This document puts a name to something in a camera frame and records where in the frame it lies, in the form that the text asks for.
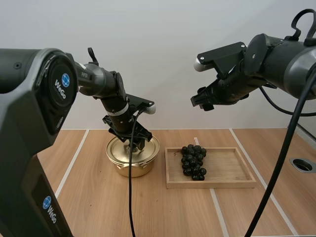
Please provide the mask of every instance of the wooden tray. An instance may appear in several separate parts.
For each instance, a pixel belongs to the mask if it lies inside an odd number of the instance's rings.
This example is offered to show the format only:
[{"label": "wooden tray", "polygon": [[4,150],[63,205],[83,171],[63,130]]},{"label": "wooden tray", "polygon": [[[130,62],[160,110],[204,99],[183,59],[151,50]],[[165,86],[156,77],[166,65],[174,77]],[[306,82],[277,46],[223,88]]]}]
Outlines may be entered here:
[{"label": "wooden tray", "polygon": [[235,147],[206,148],[204,181],[183,174],[181,148],[165,148],[167,189],[254,188],[256,180]]}]

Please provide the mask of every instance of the white wall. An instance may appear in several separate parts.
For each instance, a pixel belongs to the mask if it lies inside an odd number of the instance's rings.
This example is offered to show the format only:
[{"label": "white wall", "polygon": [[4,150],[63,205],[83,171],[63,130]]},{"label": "white wall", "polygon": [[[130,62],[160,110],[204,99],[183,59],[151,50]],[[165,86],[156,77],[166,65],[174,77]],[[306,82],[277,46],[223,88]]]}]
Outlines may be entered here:
[{"label": "white wall", "polygon": [[[100,65],[119,71],[127,93],[156,102],[155,115],[143,115],[146,128],[286,127],[289,116],[272,108],[260,91],[233,106],[211,112],[193,108],[191,96],[210,84],[215,70],[198,73],[198,53],[266,33],[292,35],[293,17],[315,0],[2,0],[0,47],[55,47],[90,61],[93,47]],[[298,26],[303,36],[312,16]],[[268,93],[293,110],[296,100],[280,90]],[[64,129],[106,128],[99,101],[78,95]]]}]

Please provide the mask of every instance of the wooden table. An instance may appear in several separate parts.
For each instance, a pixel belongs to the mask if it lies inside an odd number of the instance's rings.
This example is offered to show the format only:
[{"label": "wooden table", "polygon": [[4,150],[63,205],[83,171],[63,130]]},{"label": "wooden table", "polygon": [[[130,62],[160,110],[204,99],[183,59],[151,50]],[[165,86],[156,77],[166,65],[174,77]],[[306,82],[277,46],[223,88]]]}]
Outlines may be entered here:
[{"label": "wooden table", "polygon": [[[54,146],[39,154],[53,190],[57,190],[85,132],[62,131]],[[161,144],[154,168],[132,180],[136,236],[243,236],[265,191],[260,179],[268,183],[286,129],[154,130],[152,133]],[[112,137],[106,130],[88,132],[58,196],[76,237],[131,236],[128,179],[116,173],[106,156],[106,146]],[[195,138],[205,147],[238,147],[257,186],[211,191],[167,190],[164,148],[194,144]],[[273,191],[275,199],[269,200],[254,236],[316,235],[316,173],[300,173],[289,163],[290,158],[316,161],[316,151],[295,135]]]}]

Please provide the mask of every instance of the black cable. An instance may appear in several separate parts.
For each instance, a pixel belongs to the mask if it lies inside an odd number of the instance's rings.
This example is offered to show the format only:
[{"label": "black cable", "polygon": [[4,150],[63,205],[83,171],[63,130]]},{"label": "black cable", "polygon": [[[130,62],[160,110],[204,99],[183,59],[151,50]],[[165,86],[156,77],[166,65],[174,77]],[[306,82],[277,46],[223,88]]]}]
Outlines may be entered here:
[{"label": "black cable", "polygon": [[269,200],[269,197],[272,193],[272,190],[276,184],[278,175],[281,172],[288,148],[291,144],[291,140],[292,140],[293,134],[295,132],[295,128],[296,128],[296,125],[298,123],[298,119],[300,118],[300,113],[302,112],[302,109],[303,109],[303,106],[304,106],[305,101],[307,99],[307,96],[308,96],[308,94],[309,94],[309,92],[310,92],[310,90],[315,82],[316,82],[316,70],[314,70],[312,72],[312,74],[308,77],[308,80],[304,86],[302,94],[301,94],[301,96],[300,96],[300,98],[295,106],[295,110],[294,110],[293,116],[291,118],[290,124],[288,126],[288,129],[287,129],[287,132],[285,135],[285,139],[284,139],[280,154],[279,154],[277,162],[276,162],[275,169],[272,173],[272,176],[271,176],[271,179],[270,179],[269,184],[267,186],[267,189],[265,191],[265,194],[263,195],[263,198],[260,202],[260,205],[257,209],[255,216],[253,217],[253,219],[250,223],[250,226],[246,232],[245,237],[251,236],[251,234],[254,231],[254,229],[259,221],[259,218],[260,218],[260,216],[261,216],[261,214],[262,214],[262,212],[263,212],[263,210],[264,210],[264,208]]},{"label": "black cable", "polygon": [[135,237],[135,230],[134,230],[134,224],[133,224],[133,216],[132,216],[132,155],[133,155],[133,140],[134,140],[134,132],[135,132],[135,126],[137,118],[140,116],[140,114],[144,110],[140,110],[138,114],[135,117],[133,129],[132,129],[132,135],[130,139],[130,148],[129,148],[129,164],[128,164],[128,189],[129,189],[129,197],[128,197],[128,209],[129,209],[129,221],[130,221],[130,227],[132,229],[133,237]]},{"label": "black cable", "polygon": [[[277,106],[272,100],[271,98],[267,95],[266,91],[262,88],[259,87],[259,89],[261,90],[262,94],[264,95],[264,97],[267,99],[267,101],[277,110],[279,110],[282,113],[285,113],[287,115],[293,115],[293,112],[290,112],[288,110],[284,110],[282,108],[280,108],[279,106]],[[316,112],[313,113],[302,113],[300,114],[300,117],[312,117],[312,116],[316,116]]]}]

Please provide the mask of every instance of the grapes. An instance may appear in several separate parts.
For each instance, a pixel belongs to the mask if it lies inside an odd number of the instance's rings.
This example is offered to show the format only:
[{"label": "grapes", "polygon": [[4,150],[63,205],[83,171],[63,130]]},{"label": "grapes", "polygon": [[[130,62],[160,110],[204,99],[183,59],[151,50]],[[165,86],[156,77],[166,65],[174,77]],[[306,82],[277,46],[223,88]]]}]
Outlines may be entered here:
[{"label": "grapes", "polygon": [[183,163],[183,168],[189,168],[190,167],[190,163],[188,161],[185,161]]},{"label": "grapes", "polygon": [[187,147],[183,147],[181,149],[181,154],[185,155],[187,153],[187,149],[188,149]]},{"label": "grapes", "polygon": [[193,174],[198,174],[199,173],[199,168],[198,167],[194,167],[193,168]]},{"label": "grapes", "polygon": [[203,156],[202,154],[198,154],[198,155],[197,155],[197,160],[198,160],[198,161],[202,161],[203,158],[204,158],[204,156]]},{"label": "grapes", "polygon": [[206,149],[192,144],[189,144],[187,147],[182,147],[181,158],[183,174],[186,176],[191,176],[194,181],[203,181],[205,180],[205,174],[207,173],[203,166],[203,159],[206,157]]},{"label": "grapes", "polygon": [[203,156],[206,155],[206,149],[205,148],[201,148],[199,153],[202,154]]},{"label": "grapes", "polygon": [[186,160],[187,160],[188,162],[192,161],[192,160],[193,160],[193,156],[192,156],[192,155],[187,155],[187,156],[186,156]]},{"label": "grapes", "polygon": [[195,153],[194,153],[194,150],[193,150],[193,149],[189,149],[189,150],[188,150],[188,155],[192,155],[192,156],[194,157],[194,154],[195,154]]},{"label": "grapes", "polygon": [[195,145],[193,149],[199,153],[201,151],[201,146]]},{"label": "grapes", "polygon": [[193,174],[193,171],[192,171],[191,168],[187,168],[187,169],[185,169],[185,170],[183,171],[183,173],[184,173],[185,175],[187,175],[187,176],[190,176],[190,175]]},{"label": "grapes", "polygon": [[192,175],[192,180],[194,180],[194,181],[199,180],[199,175],[198,174]]},{"label": "grapes", "polygon": [[199,170],[199,173],[200,173],[201,175],[205,175],[205,174],[207,173],[207,171],[206,171],[206,169],[201,168],[201,169]]},{"label": "grapes", "polygon": [[191,167],[195,167],[197,164],[198,164],[198,161],[197,161],[196,159],[192,159],[192,160],[190,161],[190,166],[191,166]]},{"label": "grapes", "polygon": [[181,158],[181,163],[184,163],[184,162],[186,162],[186,161],[188,161],[186,157],[182,157],[182,158]]}]

